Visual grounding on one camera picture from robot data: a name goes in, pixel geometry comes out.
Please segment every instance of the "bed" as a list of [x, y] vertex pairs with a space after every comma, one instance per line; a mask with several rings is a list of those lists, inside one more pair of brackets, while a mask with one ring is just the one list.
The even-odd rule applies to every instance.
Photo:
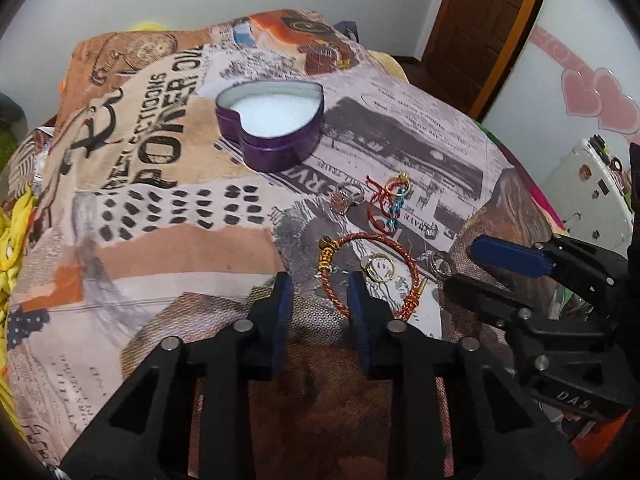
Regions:
[[[425, 275], [424, 255], [449, 251], [458, 270], [548, 312], [554, 282], [490, 274], [466, 256], [479, 234], [531, 245], [562, 232], [540, 190], [489, 132], [376, 57], [296, 10], [78, 45], [52, 139], [34, 133], [4, 176], [32, 182], [32, 161], [45, 152], [6, 333], [17, 420], [41, 460], [60, 461], [163, 337], [214, 335], [287, 270], [295, 289], [286, 364], [274, 383], [251, 387], [258, 476], [383, 478], [390, 386], [355, 372], [344, 320], [316, 274], [320, 237], [371, 230], [366, 208], [346, 217], [329, 208], [345, 180], [364, 185], [406, 171], [414, 191], [394, 238]], [[216, 122], [220, 91], [264, 78], [324, 87], [321, 143], [283, 173], [249, 170]], [[5, 205], [17, 195], [15, 184]], [[432, 222], [438, 234], [427, 240]], [[340, 251], [339, 296], [348, 270], [381, 248], [360, 240]], [[395, 263], [394, 280], [371, 291], [397, 305], [409, 274]], [[474, 336], [509, 367], [503, 333], [448, 303], [439, 287], [428, 281], [410, 322], [436, 338]]]

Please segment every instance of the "metal screw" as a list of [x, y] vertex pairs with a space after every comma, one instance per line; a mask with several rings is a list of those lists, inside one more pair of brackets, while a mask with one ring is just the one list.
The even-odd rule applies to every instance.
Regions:
[[530, 308], [521, 308], [518, 311], [518, 316], [520, 317], [520, 319], [523, 319], [524, 321], [526, 321], [527, 319], [530, 319], [532, 314], [533, 312], [531, 311]]
[[250, 319], [238, 319], [234, 323], [234, 330], [236, 332], [249, 332], [254, 327], [253, 322]]
[[401, 319], [392, 319], [386, 324], [386, 329], [389, 330], [389, 332], [399, 334], [406, 330], [406, 323]]
[[480, 342], [473, 337], [463, 337], [460, 340], [460, 345], [469, 352], [474, 352], [480, 348]]
[[165, 337], [160, 342], [160, 346], [163, 350], [167, 350], [170, 352], [171, 350], [175, 350], [176, 348], [178, 348], [178, 346], [180, 346], [180, 339], [178, 339], [175, 335]]
[[536, 357], [536, 368], [541, 372], [544, 372], [549, 368], [549, 358], [544, 354]]

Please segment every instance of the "white powder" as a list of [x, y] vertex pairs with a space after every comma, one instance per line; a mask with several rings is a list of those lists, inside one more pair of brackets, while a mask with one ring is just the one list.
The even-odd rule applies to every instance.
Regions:
[[244, 130], [256, 137], [290, 134], [307, 124], [318, 111], [320, 100], [292, 94], [251, 95], [230, 108], [240, 114]]

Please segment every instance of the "door frame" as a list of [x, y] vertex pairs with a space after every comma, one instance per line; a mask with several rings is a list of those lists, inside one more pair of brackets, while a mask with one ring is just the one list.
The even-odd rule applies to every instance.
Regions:
[[[482, 85], [478, 97], [476, 97], [476, 100], [468, 111], [468, 115], [472, 119], [481, 121], [488, 112], [491, 104], [494, 102], [495, 97], [500, 91], [500, 88], [516, 61], [518, 54], [529, 37], [529, 33], [531, 32], [534, 22], [538, 16], [538, 11], [542, 6], [542, 1], [543, 0], [522, 0], [520, 10], [516, 15], [513, 27], [511, 27], [507, 39], [504, 42], [504, 46], [501, 49], [500, 54], [498, 54], [498, 59], [496, 60], [486, 81]], [[436, 20], [433, 23], [429, 40], [427, 41], [427, 46], [422, 53], [422, 58], [420, 59], [420, 64], [425, 67], [427, 57], [436, 46], [436, 38], [438, 37], [438, 33], [442, 27], [442, 23], [444, 22], [450, 3], [451, 0], [442, 0], [440, 4], [440, 9], [438, 10]]]

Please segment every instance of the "braided bracelet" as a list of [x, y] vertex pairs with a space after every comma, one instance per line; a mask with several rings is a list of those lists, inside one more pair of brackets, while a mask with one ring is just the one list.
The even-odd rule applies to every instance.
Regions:
[[345, 317], [349, 317], [349, 309], [340, 302], [331, 286], [331, 261], [338, 249], [352, 240], [374, 240], [391, 247], [399, 253], [400, 256], [402, 256], [402, 259], [406, 263], [407, 267], [409, 267], [409, 273], [411, 274], [411, 290], [404, 298], [402, 307], [394, 313], [394, 316], [398, 319], [403, 319], [405, 321], [408, 320], [414, 310], [418, 307], [420, 295], [426, 285], [426, 278], [420, 279], [420, 273], [418, 272], [415, 260], [409, 255], [409, 253], [407, 253], [407, 251], [404, 250], [402, 245], [391, 238], [377, 233], [352, 233], [338, 238], [337, 240], [331, 240], [328, 236], [320, 238], [320, 241], [318, 242], [318, 246], [320, 247], [318, 270], [320, 272], [320, 283], [322, 283], [322, 288], [324, 288], [326, 296], [335, 305], [338, 312]]

